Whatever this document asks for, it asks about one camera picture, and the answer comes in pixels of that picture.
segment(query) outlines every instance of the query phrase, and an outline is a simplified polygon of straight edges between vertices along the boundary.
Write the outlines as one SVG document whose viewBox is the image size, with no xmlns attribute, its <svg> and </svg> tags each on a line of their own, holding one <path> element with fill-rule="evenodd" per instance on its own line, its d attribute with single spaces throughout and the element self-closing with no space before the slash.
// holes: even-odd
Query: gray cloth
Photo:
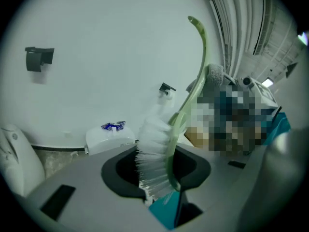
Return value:
<svg viewBox="0 0 309 232">
<path fill-rule="evenodd" d="M 205 85 L 207 87 L 219 87 L 222 85 L 223 77 L 224 77 L 224 71 L 223 66 L 217 65 L 217 64 L 209 64 L 209 73 L 207 75 L 206 83 Z M 186 89 L 186 91 L 190 92 L 191 89 L 194 86 L 194 83 L 196 80 L 194 80 Z"/>
</svg>

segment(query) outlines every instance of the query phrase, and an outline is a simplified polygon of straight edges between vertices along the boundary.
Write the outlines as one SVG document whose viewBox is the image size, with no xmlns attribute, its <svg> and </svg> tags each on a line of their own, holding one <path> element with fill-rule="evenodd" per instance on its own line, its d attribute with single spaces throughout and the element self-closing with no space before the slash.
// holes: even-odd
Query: brush handle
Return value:
<svg viewBox="0 0 309 232">
<path fill-rule="evenodd" d="M 188 16 L 189 21 L 196 27 L 199 32 L 199 35 L 202 38 L 203 42 L 203 57 L 201 67 L 199 69 L 197 80 L 195 81 L 189 95 L 185 99 L 181 108 L 177 113 L 175 113 L 169 120 L 169 124 L 172 126 L 170 141 L 167 151 L 167 160 L 166 160 L 166 170 L 169 178 L 169 182 L 174 187 L 176 191 L 180 191 L 180 184 L 174 176 L 173 173 L 173 157 L 175 153 L 176 144 L 179 138 L 179 134 L 182 132 L 182 128 L 185 126 L 187 118 L 191 116 L 191 106 L 193 103 L 197 103 L 197 98 L 201 94 L 202 89 L 205 85 L 206 78 L 209 72 L 208 68 L 208 59 L 209 51 L 207 50 L 207 35 L 204 29 L 204 26 L 200 21 L 195 19 L 192 16 Z"/>
</svg>

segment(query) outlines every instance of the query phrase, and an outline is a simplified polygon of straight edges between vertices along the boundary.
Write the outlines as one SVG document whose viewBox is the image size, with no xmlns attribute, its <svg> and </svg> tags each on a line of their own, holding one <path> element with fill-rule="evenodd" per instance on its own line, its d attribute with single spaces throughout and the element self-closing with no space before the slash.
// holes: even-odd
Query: white bristles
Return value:
<svg viewBox="0 0 309 232">
<path fill-rule="evenodd" d="M 139 133 L 135 162 L 140 175 L 140 186 L 155 200 L 174 191 L 165 165 L 170 132 L 171 126 L 157 117 L 150 117 L 145 120 Z"/>
</svg>

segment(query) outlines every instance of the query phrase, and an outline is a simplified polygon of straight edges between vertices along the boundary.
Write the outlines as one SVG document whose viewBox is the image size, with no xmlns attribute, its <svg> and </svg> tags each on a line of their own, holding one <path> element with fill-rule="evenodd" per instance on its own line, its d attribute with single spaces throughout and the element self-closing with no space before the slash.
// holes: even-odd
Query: floor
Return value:
<svg viewBox="0 0 309 232">
<path fill-rule="evenodd" d="M 87 157 L 87 154 L 83 151 L 63 152 L 41 149 L 35 149 L 34 151 L 37 153 L 43 165 L 46 179 L 71 162 Z"/>
</svg>

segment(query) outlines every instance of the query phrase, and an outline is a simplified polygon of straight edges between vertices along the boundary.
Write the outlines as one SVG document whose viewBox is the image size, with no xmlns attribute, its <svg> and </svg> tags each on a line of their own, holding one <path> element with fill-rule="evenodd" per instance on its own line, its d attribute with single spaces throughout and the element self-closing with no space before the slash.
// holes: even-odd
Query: scrub brush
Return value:
<svg viewBox="0 0 309 232">
<path fill-rule="evenodd" d="M 181 106 L 168 124 L 156 117 L 147 118 L 140 129 L 136 166 L 140 176 L 140 186 L 147 190 L 155 200 L 180 191 L 180 184 L 173 174 L 173 157 L 178 137 L 191 116 L 191 105 L 197 103 L 209 72 L 209 50 L 206 48 L 206 32 L 197 19 L 188 16 L 198 30 L 203 41 L 203 57 L 197 79 Z"/>
</svg>

